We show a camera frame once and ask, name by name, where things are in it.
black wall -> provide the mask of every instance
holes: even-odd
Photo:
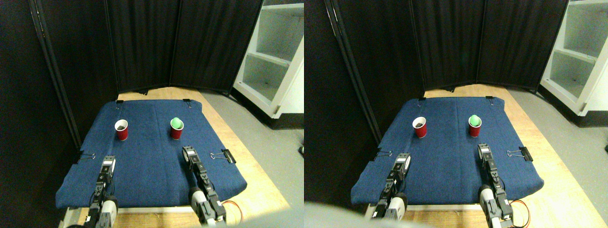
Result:
[[[424,95],[409,1],[335,2],[362,93],[384,135],[403,104]]]
[[[184,1],[171,85],[228,91],[247,51],[261,3]]]
[[[475,83],[483,2],[412,1],[425,90]]]
[[[486,5],[478,81],[537,89],[568,0]]]
[[[350,188],[373,158],[376,142],[323,1],[306,1],[304,9],[304,200],[351,207]]]
[[[103,1],[40,1],[67,100],[84,140],[97,112],[118,97]]]
[[[108,1],[119,92],[169,85],[179,1]]]
[[[0,3],[1,227],[56,227],[75,153],[27,1]]]

green egg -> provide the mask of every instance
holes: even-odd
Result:
[[[179,118],[175,117],[173,120],[171,120],[171,126],[173,126],[175,129],[180,129],[182,128],[182,122],[179,120]]]
[[[469,123],[473,126],[479,126],[479,124],[482,122],[481,119],[479,119],[479,116],[477,115],[473,115],[471,116]]]

red cup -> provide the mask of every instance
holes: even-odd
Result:
[[[169,125],[171,126],[171,137],[175,140],[178,140],[180,137],[182,137],[182,130],[184,129],[184,122],[182,120],[179,121],[182,122],[182,127],[179,129],[175,129],[171,124],[171,121],[169,121]]]
[[[471,125],[471,118],[469,117],[469,134],[473,137],[479,136],[479,131],[482,129],[482,120],[479,120],[479,126]]]
[[[116,134],[118,134],[118,139],[124,141],[127,136],[129,136],[129,132],[127,128],[129,127],[129,123],[126,120],[116,121],[114,124],[114,129],[116,129]]]
[[[426,119],[424,117],[418,117],[412,122],[412,126],[416,131],[416,135],[422,139],[426,136]]]

blue fabric mat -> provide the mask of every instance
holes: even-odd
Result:
[[[114,195],[119,207],[189,205],[188,191],[196,186],[196,181],[194,174],[185,169],[181,150],[188,145],[199,153],[220,200],[242,192],[247,182],[237,166],[209,155],[226,148],[202,114],[202,105],[196,101],[190,105],[192,108],[182,100],[133,100],[104,105],[81,148],[85,154],[95,153],[97,157],[72,165],[55,196],[57,208],[90,206],[89,198],[106,155],[116,156]],[[174,117],[184,122],[179,140],[169,135],[169,122]],[[129,123],[125,141],[118,139],[114,129],[120,119]]]
[[[493,103],[485,97],[409,100],[379,145],[382,151],[393,151],[393,156],[378,157],[367,164],[351,189],[352,203],[378,203],[399,153],[410,153],[412,157],[403,191],[409,204],[479,203],[477,191],[482,185],[479,143],[490,146],[508,199],[520,199],[540,190],[544,181],[532,162],[507,156],[507,150],[515,151],[523,145],[504,112],[505,101],[494,98]],[[477,138],[468,133],[468,119],[473,114],[482,120]],[[412,121],[419,116],[427,120],[428,133],[422,139],[416,137],[412,128]]]

wooden table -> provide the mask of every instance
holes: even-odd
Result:
[[[239,195],[229,200],[236,202],[243,211],[244,220],[264,215],[269,212],[288,209],[289,204],[277,187],[272,183],[260,164],[243,145],[237,135],[224,122],[222,117],[214,110],[209,102],[195,89],[184,88],[160,88],[153,89],[148,95],[136,92],[120,94],[118,100],[155,100],[155,99],[183,99],[189,98],[202,104],[202,113],[205,115],[211,127],[215,130],[224,146],[230,149],[237,160],[237,167],[245,181],[247,188]],[[240,220],[237,207],[232,204],[224,205],[227,210],[227,223],[236,224]],[[178,207],[169,209],[188,210],[190,207]],[[88,209],[83,209],[80,214],[79,224],[84,223]],[[198,217],[193,212],[181,213],[119,213],[115,227],[196,227],[200,226]]]
[[[505,112],[532,157],[539,176],[545,181],[538,192],[522,199],[531,213],[530,227],[606,227],[576,179],[547,142],[536,125],[503,87],[469,85],[448,92],[427,91],[425,97],[484,97],[491,95],[505,101]],[[515,225],[527,218],[525,208],[513,204]],[[404,220],[437,227],[487,227],[478,211],[408,211]]]

